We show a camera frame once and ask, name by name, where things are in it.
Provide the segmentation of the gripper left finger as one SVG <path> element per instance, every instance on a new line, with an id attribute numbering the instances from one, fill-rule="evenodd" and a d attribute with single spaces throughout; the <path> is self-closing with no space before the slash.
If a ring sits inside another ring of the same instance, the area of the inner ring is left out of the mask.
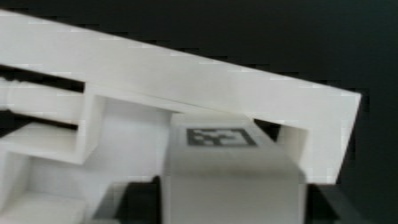
<path id="1" fill-rule="evenodd" d="M 114 183 L 89 224 L 162 224 L 162 182 Z"/>

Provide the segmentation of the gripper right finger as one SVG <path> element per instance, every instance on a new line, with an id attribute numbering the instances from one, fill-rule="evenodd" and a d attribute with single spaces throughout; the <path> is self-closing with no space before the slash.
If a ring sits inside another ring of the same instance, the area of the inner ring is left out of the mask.
<path id="1" fill-rule="evenodd" d="M 307 186 L 306 224 L 375 224 L 362 217 L 336 185 Z"/>

